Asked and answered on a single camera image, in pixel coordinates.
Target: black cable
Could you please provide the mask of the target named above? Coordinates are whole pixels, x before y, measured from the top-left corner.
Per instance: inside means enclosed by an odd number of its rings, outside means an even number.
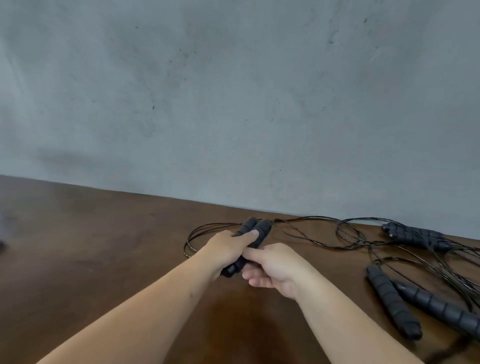
[[[325,243],[320,240],[314,239],[308,236],[304,231],[300,230],[297,226],[293,224],[293,222],[301,222],[301,221],[311,221],[311,220],[322,220],[322,221],[332,221],[336,223],[335,234],[340,242],[340,244],[330,244]],[[386,222],[392,223],[399,226],[406,227],[405,225],[397,222],[395,220],[391,220],[388,218],[375,218],[375,217],[363,217],[363,218],[347,218],[344,220],[339,220],[337,218],[332,218],[328,216],[303,216],[298,218],[289,218],[289,219],[282,219],[276,218],[272,220],[274,226],[283,234],[307,240],[315,245],[318,245],[323,248],[327,249],[334,249],[334,250],[356,250],[360,248],[366,248],[368,252],[375,257],[373,262],[378,266],[386,266],[392,271],[396,272],[404,279],[410,281],[411,283],[415,284],[416,286],[424,289],[419,283],[415,282],[398,269],[394,268],[389,264],[391,261],[396,261],[400,263],[406,263],[411,266],[424,269],[425,271],[429,272],[430,274],[434,275],[438,279],[442,280],[448,287],[450,287],[453,291],[455,291],[460,298],[465,302],[468,310],[470,312],[475,313],[474,307],[480,308],[480,283],[473,282],[472,280],[464,277],[463,275],[456,272],[447,262],[447,257],[450,255],[454,255],[456,257],[464,259],[466,262],[472,263],[476,266],[480,267],[480,247],[469,246],[463,243],[458,243],[452,241],[450,239],[442,239],[442,241],[448,242],[451,244],[453,249],[447,253],[440,255],[436,251],[432,249],[427,243],[425,244],[425,253],[429,255],[432,259],[432,262],[421,258],[419,255],[415,254],[414,252],[410,251],[409,249],[401,246],[402,243],[396,242],[395,240],[387,239],[383,240],[376,240],[376,241],[369,241],[365,234],[352,225],[353,221],[378,221],[378,222]],[[299,235],[294,233],[287,232],[279,227],[281,224],[286,224],[294,229]],[[210,223],[199,226],[198,228],[194,229],[189,236],[187,237],[187,241],[183,246],[183,252],[187,257],[190,257],[192,254],[188,254],[187,250],[196,253],[198,251],[192,245],[192,241],[213,233],[219,230],[229,229],[232,227],[240,226],[241,223],[236,222],[221,222],[221,223]],[[379,256],[375,250],[382,246],[392,246],[395,247],[404,253],[409,254],[412,258],[404,258],[402,256]],[[459,354],[466,349],[468,344],[471,342],[471,338],[467,336],[460,336],[454,343],[452,343],[447,349],[439,350],[432,355],[429,356],[426,363],[428,364],[439,364],[445,359]]]

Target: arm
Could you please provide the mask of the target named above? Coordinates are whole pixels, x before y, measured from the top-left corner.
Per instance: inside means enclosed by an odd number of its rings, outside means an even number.
[[[256,230],[222,231],[158,281],[60,345],[38,364],[161,363],[208,284],[233,263]]]
[[[273,244],[242,255],[259,264],[243,270],[250,285],[276,288],[298,302],[332,364],[422,363],[293,249]]]

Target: finger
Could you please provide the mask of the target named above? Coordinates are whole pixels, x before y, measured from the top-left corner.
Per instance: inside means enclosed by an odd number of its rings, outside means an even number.
[[[251,230],[241,236],[237,236],[234,238],[235,242],[237,242],[239,245],[242,247],[247,246],[248,244],[251,244],[258,238],[258,230]]]
[[[242,271],[245,272],[246,270],[258,269],[260,267],[261,267],[261,265],[259,265],[258,263],[247,263],[243,266]]]
[[[244,248],[243,257],[252,260],[253,262],[262,264],[265,259],[265,250],[253,249],[253,248]]]
[[[268,275],[263,271],[263,269],[251,269],[242,272],[242,277],[244,279],[252,279],[252,278],[261,278],[261,277],[268,277]]]
[[[252,278],[248,281],[252,287],[273,288],[272,280],[268,277]]]

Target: left hand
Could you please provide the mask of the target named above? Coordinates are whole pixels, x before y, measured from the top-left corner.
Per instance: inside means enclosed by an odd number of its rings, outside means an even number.
[[[234,233],[229,230],[218,232],[197,253],[211,262],[215,270],[215,278],[220,275],[223,268],[232,264],[240,257],[243,249],[248,244],[258,238],[257,230],[252,230],[236,237],[232,237],[233,234]]]

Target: gray concrete wall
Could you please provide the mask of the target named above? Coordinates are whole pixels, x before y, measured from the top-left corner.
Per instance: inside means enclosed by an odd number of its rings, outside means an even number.
[[[478,0],[3,0],[0,173],[480,238]]]

